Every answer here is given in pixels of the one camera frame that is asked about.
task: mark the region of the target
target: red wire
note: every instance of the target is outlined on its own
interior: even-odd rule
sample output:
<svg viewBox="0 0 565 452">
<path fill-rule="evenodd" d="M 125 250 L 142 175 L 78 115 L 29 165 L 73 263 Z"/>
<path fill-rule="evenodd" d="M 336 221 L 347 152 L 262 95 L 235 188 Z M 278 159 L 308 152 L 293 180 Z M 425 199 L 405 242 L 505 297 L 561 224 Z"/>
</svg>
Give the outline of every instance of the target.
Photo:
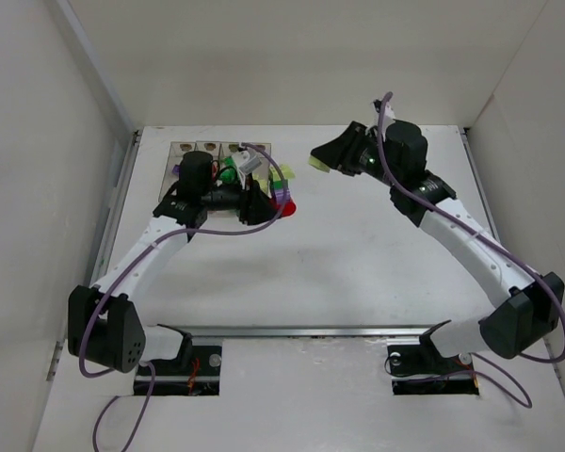
<svg viewBox="0 0 565 452">
<path fill-rule="evenodd" d="M 192 362 L 192 374 L 190 374 L 190 377 L 188 377 L 188 382 L 187 382 L 189 396 L 190 393 L 192 393 L 192 388 L 195 386 L 195 378 L 199 373 L 200 367 L 201 367 L 201 362 L 199 361 L 199 358 L 195 358 L 195 361 Z"/>
<path fill-rule="evenodd" d="M 456 364 L 458 364 L 458 365 L 461 365 L 461 366 L 464 367 L 465 369 L 471 370 L 471 367 L 470 367 L 469 365 L 463 363 L 463 362 L 462 362 L 461 360 L 459 360 L 459 359 L 455 359 L 454 362 L 455 362 Z"/>
</svg>

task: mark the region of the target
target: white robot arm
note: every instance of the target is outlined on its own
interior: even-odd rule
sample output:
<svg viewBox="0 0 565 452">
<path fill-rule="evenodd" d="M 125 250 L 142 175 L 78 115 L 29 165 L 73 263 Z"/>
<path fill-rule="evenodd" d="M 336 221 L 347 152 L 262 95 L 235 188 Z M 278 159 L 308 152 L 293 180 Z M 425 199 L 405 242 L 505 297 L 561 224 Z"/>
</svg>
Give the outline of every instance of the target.
<svg viewBox="0 0 565 452">
<path fill-rule="evenodd" d="M 236 211 L 244 224 L 265 223 L 258 229 L 295 212 L 288 189 L 286 201 L 279 205 L 275 196 L 269 198 L 253 180 L 257 160 L 249 151 L 234 154 L 236 178 L 218 185 L 211 154 L 185 154 L 179 181 L 154 209 L 138 242 L 92 287 L 80 285 L 70 294 L 68 347 L 72 355 L 81 362 L 88 360 L 121 372 L 131 371 L 140 361 L 165 360 L 187 366 L 191 336 L 169 326 L 142 325 L 136 306 L 145 300 L 146 290 L 171 257 L 201 228 L 208 211 Z"/>
<path fill-rule="evenodd" d="M 310 163 L 319 170 L 338 170 L 349 176 L 365 172 L 389 186 L 396 209 L 452 253 L 487 294 L 492 305 L 489 316 L 448 320 L 433 327 L 420 337 L 427 351 L 419 353 L 431 355 L 434 361 L 490 349 L 514 358 L 557 327 L 557 306 L 531 275 L 499 252 L 506 251 L 469 215 L 456 192 L 426 169 L 428 143 L 420 128 L 394 119 L 385 101 L 385 114 L 380 118 L 384 164 L 377 127 L 357 122 L 340 137 L 313 149 Z M 459 218 L 475 233 L 467 233 L 448 217 Z M 481 237 L 498 250 L 482 243 Z M 560 302 L 562 280 L 554 273 L 540 279 Z"/>
</svg>

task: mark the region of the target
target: black joint housing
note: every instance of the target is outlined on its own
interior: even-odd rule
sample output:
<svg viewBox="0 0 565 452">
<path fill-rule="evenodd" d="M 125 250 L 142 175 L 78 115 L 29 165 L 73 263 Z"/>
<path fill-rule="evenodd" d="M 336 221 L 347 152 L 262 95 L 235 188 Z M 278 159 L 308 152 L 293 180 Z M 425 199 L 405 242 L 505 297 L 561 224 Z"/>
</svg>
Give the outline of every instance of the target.
<svg viewBox="0 0 565 452">
<path fill-rule="evenodd" d="M 82 336 L 103 294 L 95 287 L 78 285 L 69 295 L 67 342 L 69 352 L 79 356 Z M 110 297 L 107 318 L 98 318 L 88 340 L 86 359 L 123 373 L 134 369 L 144 351 L 146 337 L 134 303 L 124 294 Z"/>
<path fill-rule="evenodd" d="M 375 146 L 376 133 L 376 128 L 371 131 Z M 426 174 L 428 143 L 418 125 L 395 121 L 385 131 L 383 149 L 389 169 L 399 183 L 406 185 L 423 179 Z"/>
<path fill-rule="evenodd" d="M 270 221 L 278 209 L 272 200 L 262 191 L 259 183 L 252 179 L 248 181 L 249 189 L 241 194 L 238 219 L 241 223 L 252 226 Z"/>
<path fill-rule="evenodd" d="M 553 272 L 542 278 L 562 303 L 565 284 Z M 537 282 L 512 296 L 489 317 L 479 322 L 479 331 L 497 355 L 511 359 L 558 325 L 558 309 Z"/>
<path fill-rule="evenodd" d="M 414 181 L 405 187 L 414 195 L 429 201 L 433 205 L 447 198 L 456 199 L 456 191 L 449 186 L 444 179 L 432 172 L 425 171 L 424 178 Z M 416 226 L 420 226 L 427 208 L 402 194 L 395 186 L 390 190 L 391 200 L 394 206 Z"/>
<path fill-rule="evenodd" d="M 203 151 L 185 153 L 180 162 L 176 197 L 185 202 L 199 202 L 212 186 L 214 157 Z"/>
<path fill-rule="evenodd" d="M 199 229 L 207 220 L 207 207 L 202 204 L 189 204 L 175 196 L 166 196 L 153 210 L 153 216 L 174 218 L 176 222 L 189 229 Z M 188 233 L 188 241 L 195 233 Z"/>
<path fill-rule="evenodd" d="M 241 184 L 222 184 L 203 195 L 201 202 L 210 211 L 237 210 L 240 207 L 242 191 Z"/>
</svg>

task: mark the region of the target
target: green object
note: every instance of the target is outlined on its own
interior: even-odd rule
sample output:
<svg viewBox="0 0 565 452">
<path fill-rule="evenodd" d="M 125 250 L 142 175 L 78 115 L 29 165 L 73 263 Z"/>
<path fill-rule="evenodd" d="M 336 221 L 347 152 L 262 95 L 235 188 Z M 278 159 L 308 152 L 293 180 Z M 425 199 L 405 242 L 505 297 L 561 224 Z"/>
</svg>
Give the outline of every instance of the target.
<svg viewBox="0 0 565 452">
<path fill-rule="evenodd" d="M 236 182 L 236 169 L 228 168 L 219 175 L 219 180 L 224 184 L 233 184 Z"/>
<path fill-rule="evenodd" d="M 324 163 L 322 163 L 320 160 L 315 158 L 313 155 L 310 155 L 310 158 L 308 159 L 308 163 L 317 170 L 321 170 L 324 172 L 331 172 L 331 169 L 329 167 L 327 167 Z"/>
<path fill-rule="evenodd" d="M 275 190 L 282 190 L 284 188 L 283 181 L 280 179 L 278 181 L 272 181 L 272 188 Z"/>
</svg>

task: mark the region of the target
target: purple cable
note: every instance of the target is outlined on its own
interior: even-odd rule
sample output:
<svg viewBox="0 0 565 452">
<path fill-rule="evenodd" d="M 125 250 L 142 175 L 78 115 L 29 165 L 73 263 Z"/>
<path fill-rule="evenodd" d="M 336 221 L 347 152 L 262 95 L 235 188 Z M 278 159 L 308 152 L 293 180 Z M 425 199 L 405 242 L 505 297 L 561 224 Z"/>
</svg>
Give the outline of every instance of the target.
<svg viewBox="0 0 565 452">
<path fill-rule="evenodd" d="M 125 452 L 126 450 L 128 450 L 128 447 L 130 447 L 130 444 L 134 440 L 134 437 L 136 436 L 136 432 L 138 430 L 138 427 L 140 426 L 140 421 L 142 421 L 142 418 L 144 417 L 144 412 L 147 410 L 147 405 L 149 405 L 149 399 L 151 398 L 151 394 L 153 393 L 156 372 L 154 370 L 153 363 L 148 362 L 147 366 L 151 369 L 151 382 L 149 383 L 149 389 L 147 390 L 147 395 L 144 398 L 144 403 L 142 404 L 142 408 L 140 409 L 140 414 L 138 415 L 138 419 L 136 420 L 136 423 L 134 424 L 134 428 L 132 428 L 132 433 L 130 433 L 130 437 L 128 438 L 128 441 L 125 444 L 125 446 L 123 447 L 123 449 L 121 450 L 121 452 Z M 109 407 L 111 405 L 113 405 L 115 403 L 115 401 L 118 398 L 120 398 L 120 396 L 116 395 L 111 400 L 109 400 L 109 403 L 107 403 L 105 405 L 105 407 L 103 408 L 101 413 L 98 415 L 96 422 L 94 423 L 94 429 L 92 430 L 92 446 L 94 447 L 94 452 L 100 452 L 100 450 L 98 448 L 98 441 L 96 439 L 96 437 L 98 435 L 98 427 L 101 425 L 101 421 L 103 420 L 103 416 L 105 416 L 106 411 L 109 409 Z"/>
<path fill-rule="evenodd" d="M 490 377 L 488 374 L 484 374 L 483 372 L 479 372 L 478 370 L 459 370 L 458 372 L 452 372 L 451 374 L 445 374 L 445 375 L 441 375 L 439 377 L 430 377 L 428 379 L 410 379 L 409 381 L 414 382 L 414 383 L 429 383 L 429 382 L 433 382 L 433 381 L 442 381 L 442 380 L 448 379 L 450 377 L 453 377 L 455 375 L 479 375 L 483 379 L 486 379 L 487 381 L 489 381 L 491 384 L 493 384 L 496 388 L 498 388 L 500 391 L 505 393 L 507 396 L 512 398 L 515 402 L 517 402 L 522 407 L 527 408 L 527 409 L 530 409 L 530 408 L 533 407 L 531 397 L 529 396 L 529 394 L 527 393 L 527 391 L 525 390 L 523 385 L 519 381 L 517 381 L 517 379 L 514 378 L 509 372 L 507 372 L 505 369 L 500 367 L 498 364 L 493 363 L 492 361 L 488 360 L 487 358 L 484 358 L 483 356 L 479 355 L 478 353 L 471 353 L 471 354 L 473 356 L 478 357 L 484 363 L 491 365 L 496 370 L 498 370 L 498 371 L 502 372 L 504 375 L 506 375 L 508 377 L 508 379 L 510 379 L 515 384 L 515 386 L 517 386 L 519 391 L 521 391 L 521 393 L 525 396 L 525 402 L 523 402 L 522 400 L 517 398 L 517 396 L 515 394 L 513 394 L 511 391 L 509 391 L 504 385 L 500 384 L 498 381 L 496 381 L 495 379 Z"/>
<path fill-rule="evenodd" d="M 238 236 L 238 235 L 247 235 L 247 234 L 259 233 L 260 231 L 263 231 L 265 228 L 268 228 L 269 226 L 271 226 L 277 219 L 279 219 L 281 217 L 281 215 L 283 214 L 284 207 L 286 206 L 287 201 L 289 200 L 288 185 L 287 185 L 286 179 L 284 179 L 283 171 L 278 166 L 278 164 L 274 161 L 274 159 L 272 159 L 272 157 L 270 157 L 266 152 L 262 151 L 257 146 L 250 144 L 250 143 L 241 143 L 241 146 L 244 146 L 246 148 L 252 148 L 257 153 L 260 153 L 261 155 L 263 155 L 266 158 L 266 160 L 270 163 L 270 165 L 272 165 L 272 167 L 276 170 L 276 172 L 278 172 L 279 177 L 281 178 L 281 182 L 282 182 L 282 189 L 284 190 L 284 197 L 283 197 L 283 200 L 282 200 L 282 204 L 279 206 L 279 210 L 276 212 L 276 215 L 270 221 L 262 224 L 261 226 L 258 226 L 258 227 L 253 228 L 253 229 L 248 229 L 247 231 L 213 231 L 213 230 L 209 230 L 209 229 L 191 229 L 191 228 L 179 229 L 177 231 L 172 231 L 170 233 L 161 235 L 159 238 L 155 239 L 155 241 L 154 241 L 155 244 L 158 245 L 159 243 L 163 242 L 164 240 L 167 240 L 170 237 L 174 237 L 175 235 L 186 234 L 186 233 L 210 234 L 210 235 L 227 235 L 227 236 Z M 147 247 L 141 254 L 139 254 L 138 257 L 134 261 L 132 261 L 132 263 L 121 273 L 121 275 L 105 291 L 105 294 L 103 295 L 103 297 L 101 298 L 99 303 L 96 305 L 96 308 L 94 308 L 94 312 L 90 316 L 88 325 L 86 326 L 86 329 L 84 330 L 84 335 L 82 336 L 82 342 L 81 342 L 80 348 L 79 348 L 79 360 L 78 360 L 79 371 L 81 372 L 81 374 L 84 377 L 86 377 L 88 379 L 96 379 L 98 377 L 101 377 L 102 375 L 106 375 L 106 374 L 112 372 L 112 369 L 106 369 L 106 370 L 102 370 L 100 372 L 94 372 L 94 373 L 91 373 L 87 370 L 87 368 L 86 368 L 86 350 L 88 348 L 88 340 L 90 338 L 90 334 L 92 333 L 92 329 L 94 328 L 94 324 L 96 323 L 100 312 L 103 310 L 103 307 L 105 306 L 105 304 L 109 300 L 109 297 L 111 296 L 113 291 L 130 274 L 132 269 L 134 269 L 134 267 L 137 266 L 153 250 L 154 250 L 154 247 L 153 247 L 153 245 L 151 245 L 151 246 Z"/>
<path fill-rule="evenodd" d="M 524 271 L 527 275 L 529 275 L 542 288 L 542 290 L 546 293 L 546 295 L 550 298 L 550 300 L 553 302 L 553 304 L 557 308 L 558 317 L 561 320 L 561 325 L 563 325 L 563 334 L 565 336 L 565 311 L 563 311 L 563 307 L 561 306 L 561 303 L 558 300 L 557 296 L 553 293 L 552 289 L 548 286 L 548 284 L 546 282 L 544 282 L 544 280 L 535 271 L 533 271 L 531 268 L 529 268 L 529 266 L 527 266 L 527 264 L 525 262 L 523 262 L 517 256 L 512 254 L 510 251 L 505 250 L 504 248 L 493 243 L 488 238 L 484 237 L 483 235 L 480 235 L 478 231 L 476 231 L 475 229 L 470 227 L 468 224 L 466 224 L 466 223 L 460 221 L 459 219 L 455 218 L 454 216 L 448 214 L 447 212 L 440 209 L 435 204 L 432 204 L 428 200 L 420 198 L 420 197 L 414 195 L 413 193 L 411 193 L 408 189 L 406 189 L 406 187 L 404 187 L 401 183 L 399 183 L 398 180 L 396 179 L 396 177 L 391 173 L 389 165 L 387 164 L 387 160 L 385 159 L 385 151 L 383 149 L 383 133 L 381 132 L 381 130 L 383 128 L 383 119 L 384 119 L 384 116 L 385 116 L 385 106 L 387 106 L 387 104 L 389 104 L 389 101 L 391 100 L 393 95 L 394 94 L 391 91 L 389 91 L 383 96 L 383 99 L 381 100 L 381 106 L 380 106 L 380 111 L 379 111 L 379 121 L 378 121 L 378 132 L 377 132 L 377 147 L 379 149 L 380 163 L 382 164 L 383 169 L 385 171 L 385 174 L 389 178 L 391 185 L 394 186 L 404 196 L 410 198 L 411 200 L 413 200 L 415 202 L 418 202 L 422 206 L 426 207 L 428 210 L 435 212 L 437 214 L 440 214 L 445 219 L 456 224 L 457 226 L 462 228 L 464 231 L 466 231 L 470 235 L 474 236 L 477 240 L 479 240 L 481 243 L 486 245 L 488 248 L 490 248 L 490 249 L 496 251 L 497 253 L 505 256 L 507 259 L 509 259 L 511 262 L 513 262 L 516 266 L 518 266 L 522 271 Z M 563 361 L 565 359 L 565 344 L 563 346 L 563 351 L 561 352 L 561 354 L 558 355 L 555 358 L 551 358 L 551 359 L 539 358 L 537 356 L 526 355 L 524 353 L 520 353 L 519 356 L 521 356 L 523 358 L 527 358 L 528 360 L 531 360 L 531 361 L 535 361 L 536 363 L 560 363 L 561 361 Z"/>
</svg>

